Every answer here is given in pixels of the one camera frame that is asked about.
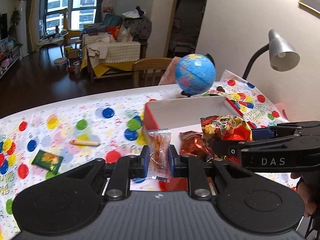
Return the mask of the right hand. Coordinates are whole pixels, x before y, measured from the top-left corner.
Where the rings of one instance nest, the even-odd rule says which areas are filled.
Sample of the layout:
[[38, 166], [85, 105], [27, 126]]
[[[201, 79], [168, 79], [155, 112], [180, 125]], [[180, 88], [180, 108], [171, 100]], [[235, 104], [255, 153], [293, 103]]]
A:
[[314, 201], [314, 191], [305, 183], [300, 173], [292, 172], [292, 179], [298, 179], [299, 182], [296, 185], [296, 191], [304, 202], [304, 217], [308, 218], [313, 215], [317, 210], [316, 201]]

